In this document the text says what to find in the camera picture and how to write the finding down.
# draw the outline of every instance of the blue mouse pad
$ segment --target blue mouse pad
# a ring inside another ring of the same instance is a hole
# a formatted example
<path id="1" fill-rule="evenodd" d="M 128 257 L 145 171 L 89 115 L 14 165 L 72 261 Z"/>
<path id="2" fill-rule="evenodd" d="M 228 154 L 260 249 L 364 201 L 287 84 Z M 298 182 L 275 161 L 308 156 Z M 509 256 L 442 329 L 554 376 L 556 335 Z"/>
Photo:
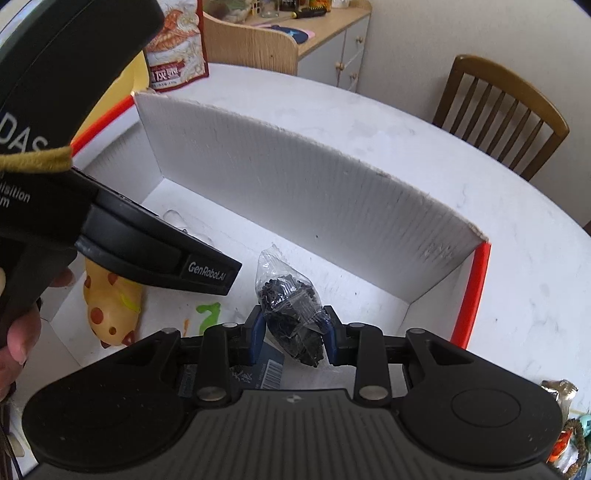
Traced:
<path id="1" fill-rule="evenodd" d="M 298 45 L 308 40 L 308 34 L 298 30 L 297 28 L 280 27 L 279 25 L 272 25 L 269 27 L 272 30 L 278 30 L 283 33 L 287 33 L 290 37 L 295 40 Z"/>

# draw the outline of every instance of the white cardboard panel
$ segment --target white cardboard panel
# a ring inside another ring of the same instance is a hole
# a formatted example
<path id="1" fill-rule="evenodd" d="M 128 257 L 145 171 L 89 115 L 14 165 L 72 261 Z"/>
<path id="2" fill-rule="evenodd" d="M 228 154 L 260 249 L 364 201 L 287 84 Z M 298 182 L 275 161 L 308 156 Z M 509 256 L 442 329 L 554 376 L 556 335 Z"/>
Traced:
<path id="1" fill-rule="evenodd" d="M 449 340 L 466 293 L 474 254 L 425 295 L 410 304 L 396 335 L 404 336 L 409 328 L 420 327 Z"/>
<path id="2" fill-rule="evenodd" d="M 93 139 L 91 139 L 74 157 L 74 166 L 84 170 L 101 152 L 114 143 L 132 126 L 139 123 L 138 109 L 132 105 L 125 112 L 115 118 Z"/>
<path id="3" fill-rule="evenodd" d="M 299 135 L 166 96 L 136 96 L 163 175 L 411 302 L 482 242 L 448 207 Z"/>
<path id="4" fill-rule="evenodd" d="M 162 180 L 158 163 L 140 123 L 127 130 L 84 170 L 121 195 L 141 203 Z"/>
<path id="5" fill-rule="evenodd" d="M 208 314 L 196 312 L 196 307 L 216 302 L 221 304 L 219 323 L 243 323 L 258 303 L 255 276 L 259 255 L 272 244 L 293 268 L 312 281 L 322 302 L 332 305 L 343 323 L 371 323 L 386 335 L 395 335 L 404 319 L 408 303 L 172 181 L 163 180 L 143 205 L 161 217 L 166 211 L 175 210 L 190 230 L 208 236 L 215 248 L 240 261 L 242 269 L 225 297 L 147 287 L 138 338 L 170 326 L 183 331 L 185 320 L 188 320 L 187 335 L 198 335 L 199 326 Z M 83 282 L 84 276 L 73 287 L 51 325 L 76 361 L 85 366 L 116 349 L 103 349 L 88 325 Z M 309 382 L 311 370 L 306 368 L 306 372 L 305 381 Z M 297 370 L 286 375 L 292 383 L 290 388 L 303 386 L 298 383 Z"/>

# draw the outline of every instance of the white table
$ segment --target white table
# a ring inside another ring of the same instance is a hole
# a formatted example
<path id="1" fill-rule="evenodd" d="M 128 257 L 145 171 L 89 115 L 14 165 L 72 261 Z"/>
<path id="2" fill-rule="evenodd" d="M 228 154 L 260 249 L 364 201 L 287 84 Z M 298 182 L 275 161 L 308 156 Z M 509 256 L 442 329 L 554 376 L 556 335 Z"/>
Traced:
<path id="1" fill-rule="evenodd" d="M 469 144 L 392 107 L 262 70 L 210 71 L 170 95 L 372 163 L 477 225 L 492 252 L 469 349 L 535 382 L 567 378 L 579 388 L 573 408 L 590 409 L 591 238 L 552 201 Z"/>

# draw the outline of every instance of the white drawer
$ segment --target white drawer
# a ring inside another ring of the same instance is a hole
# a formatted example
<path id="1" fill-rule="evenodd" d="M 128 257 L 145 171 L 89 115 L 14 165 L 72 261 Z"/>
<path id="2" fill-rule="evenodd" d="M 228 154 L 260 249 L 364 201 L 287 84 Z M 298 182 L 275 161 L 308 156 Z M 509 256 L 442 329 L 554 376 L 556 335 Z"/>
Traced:
<path id="1" fill-rule="evenodd" d="M 345 49 L 343 50 L 343 63 L 345 65 L 365 47 L 368 24 L 369 16 L 362 18 L 346 30 Z"/>
<path id="2" fill-rule="evenodd" d="M 361 69 L 361 60 L 363 59 L 363 50 L 349 60 L 349 64 L 340 72 L 339 88 L 355 92 L 357 90 L 357 81 L 359 80 L 359 70 Z"/>
<path id="3" fill-rule="evenodd" d="M 339 81 L 337 65 L 343 56 L 344 40 L 345 32 L 341 32 L 306 55 L 297 64 L 297 76 L 336 87 Z"/>

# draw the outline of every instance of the wooden chair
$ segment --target wooden chair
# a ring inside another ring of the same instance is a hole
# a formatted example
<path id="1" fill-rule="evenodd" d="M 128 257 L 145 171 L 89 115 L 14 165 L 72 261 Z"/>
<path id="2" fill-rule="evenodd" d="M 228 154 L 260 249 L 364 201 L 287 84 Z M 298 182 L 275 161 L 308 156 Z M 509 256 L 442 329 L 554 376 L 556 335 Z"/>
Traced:
<path id="1" fill-rule="evenodd" d="M 439 107 L 437 108 L 437 112 L 433 118 L 433 125 L 436 125 L 440 128 L 443 127 L 464 74 L 473 76 L 474 80 L 472 81 L 472 84 L 467 91 L 466 97 L 464 98 L 456 118 L 453 121 L 452 127 L 450 128 L 450 133 L 452 135 L 457 132 L 458 127 L 462 123 L 462 119 L 466 114 L 468 106 L 470 105 L 476 90 L 476 86 L 480 80 L 486 82 L 487 86 L 478 104 L 476 105 L 474 113 L 470 117 L 470 120 L 466 126 L 466 130 L 462 135 L 462 140 L 468 141 L 472 131 L 474 130 L 474 127 L 476 126 L 476 123 L 478 122 L 478 119 L 480 118 L 480 115 L 482 114 L 482 111 L 484 110 L 493 86 L 500 89 L 501 92 L 497 97 L 488 117 L 486 118 L 486 121 L 482 125 L 476 141 L 473 144 L 476 148 L 480 148 L 482 141 L 489 132 L 506 95 L 513 97 L 514 101 L 509 108 L 509 111 L 505 114 L 504 119 L 502 120 L 486 150 L 482 148 L 482 150 L 488 155 L 491 155 L 498 145 L 499 140 L 505 133 L 509 122 L 515 114 L 515 110 L 517 109 L 519 103 L 523 103 L 525 107 L 527 107 L 527 110 L 519 120 L 515 130 L 511 134 L 509 140 L 498 156 L 497 160 L 499 162 L 504 161 L 511 148 L 515 145 L 517 138 L 521 135 L 525 127 L 525 123 L 528 121 L 528 118 L 531 115 L 531 112 L 534 112 L 540 118 L 540 121 L 538 121 L 538 124 L 531 131 L 523 143 L 523 146 L 519 149 L 514 159 L 509 164 L 509 168 L 511 170 L 515 170 L 515 167 L 519 164 L 525 153 L 530 148 L 531 144 L 534 142 L 544 123 L 546 123 L 553 130 L 553 133 L 550 135 L 548 140 L 544 143 L 538 153 L 536 153 L 536 155 L 530 161 L 529 165 L 527 165 L 521 173 L 521 177 L 523 179 L 527 181 L 531 180 L 531 178 L 544 165 L 544 163 L 550 158 L 550 155 L 555 152 L 558 146 L 569 134 L 570 129 L 566 121 L 556 109 L 556 107 L 552 105 L 552 103 L 544 95 L 542 95 L 532 84 L 526 82 L 514 72 L 506 69 L 504 66 L 499 65 L 498 63 L 476 57 L 474 55 L 458 55 L 453 62 L 452 70 L 449 74 L 443 95 L 441 96 L 441 101 L 439 102 Z"/>
<path id="2" fill-rule="evenodd" d="M 270 28 L 224 22 L 203 14 L 207 60 L 297 75 L 297 43 Z"/>

